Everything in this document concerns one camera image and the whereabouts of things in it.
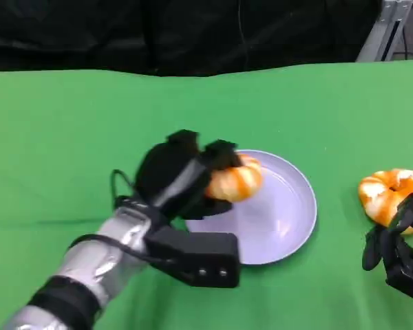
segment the black cable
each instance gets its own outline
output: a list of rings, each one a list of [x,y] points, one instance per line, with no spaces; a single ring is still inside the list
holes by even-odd
[[[405,34],[405,27],[402,29],[402,39],[404,42],[404,54],[405,59],[408,60],[408,46],[407,46],[407,35]]]
[[[395,52],[394,55],[405,55],[405,52]],[[413,56],[413,52],[407,52],[407,55]]]
[[[137,259],[140,259],[142,261],[145,261],[147,263],[151,263],[153,265],[169,265],[174,263],[172,259],[161,259],[161,258],[154,258],[152,256],[147,256],[146,254],[143,254],[141,252],[137,252],[130,247],[126,246],[125,244],[122,244],[120,241],[113,239],[108,236],[104,235],[99,235],[99,234],[86,234],[83,236],[80,236],[79,238],[75,239],[75,241],[70,244],[68,249],[71,249],[75,245],[84,242],[84,241],[100,241],[103,243],[106,243],[110,246],[114,246],[115,248],[118,248],[119,250],[123,251],[124,253],[134,256]]]
[[[249,51],[248,51],[248,45],[246,43],[245,35],[243,33],[243,28],[242,28],[242,0],[237,0],[237,19],[239,21],[240,40],[242,42],[243,51],[245,53],[245,63],[243,66],[243,70],[248,71]]]
[[[110,190],[112,192],[112,205],[115,205],[116,198],[118,197],[118,193],[116,192],[116,176],[120,175],[124,182],[130,187],[131,191],[133,192],[133,184],[130,182],[129,177],[127,174],[122,172],[121,170],[113,170],[110,174]]]
[[[395,55],[404,55],[405,59],[408,60],[408,56],[409,55],[413,56],[413,52],[408,51],[407,33],[405,31],[405,27],[402,29],[402,40],[403,40],[403,44],[404,44],[404,52],[395,52],[393,54],[395,54]]]

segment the black curtain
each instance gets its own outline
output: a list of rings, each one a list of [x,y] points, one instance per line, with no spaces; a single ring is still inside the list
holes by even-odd
[[[379,0],[0,0],[0,71],[208,76],[355,61]]]

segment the orange pumpkin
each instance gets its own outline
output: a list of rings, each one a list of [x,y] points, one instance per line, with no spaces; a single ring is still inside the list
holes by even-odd
[[[239,154],[242,166],[217,170],[212,173],[206,196],[230,201],[243,201],[253,196],[262,186],[262,166],[248,155]]]
[[[398,205],[413,193],[413,170],[380,170],[361,180],[359,198],[373,221],[388,227]],[[409,227],[404,234],[413,234]]]

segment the green tablecloth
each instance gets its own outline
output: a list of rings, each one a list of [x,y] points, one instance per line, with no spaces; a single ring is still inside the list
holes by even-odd
[[[135,277],[97,329],[413,329],[413,300],[361,269],[357,197],[374,171],[413,169],[413,62],[315,65],[212,78],[0,73],[0,324],[111,213],[108,174],[133,173],[181,128],[278,154],[309,178],[311,240],[238,289]]]

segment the silver bracket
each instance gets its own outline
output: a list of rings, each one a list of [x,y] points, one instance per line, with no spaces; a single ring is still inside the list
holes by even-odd
[[[413,0],[385,0],[377,22],[361,49],[357,62],[390,61],[401,38]]]

